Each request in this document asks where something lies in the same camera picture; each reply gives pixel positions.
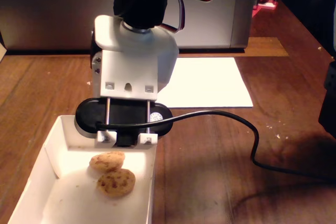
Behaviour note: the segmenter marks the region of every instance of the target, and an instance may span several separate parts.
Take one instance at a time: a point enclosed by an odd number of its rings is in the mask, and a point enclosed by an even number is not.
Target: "white box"
[[[57,118],[9,223],[150,224],[156,145],[113,148],[125,153],[123,168],[136,182],[131,193],[111,199],[96,189],[101,174],[89,167],[93,156],[111,149],[94,149],[94,139],[80,135],[74,120]]]

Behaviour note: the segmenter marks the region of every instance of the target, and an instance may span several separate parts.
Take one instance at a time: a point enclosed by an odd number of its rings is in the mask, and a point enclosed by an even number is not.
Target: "wooden table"
[[[237,58],[254,107],[227,111],[259,129],[260,161],[336,177],[336,141],[318,123],[330,55],[282,3],[257,14],[251,36],[277,37],[289,57]],[[10,56],[0,64],[0,223],[56,117],[74,114],[91,96],[89,64],[62,56]],[[175,123],[158,144],[153,223],[336,221],[333,186],[254,166],[252,144],[252,132],[227,118]]]

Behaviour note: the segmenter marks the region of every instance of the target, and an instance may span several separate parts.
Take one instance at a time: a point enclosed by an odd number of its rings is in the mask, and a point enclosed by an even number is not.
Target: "metal rod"
[[[111,102],[111,98],[107,97],[105,124],[110,124],[110,102]]]
[[[147,122],[151,121],[151,101],[147,101]],[[146,133],[151,133],[150,128],[146,129]]]

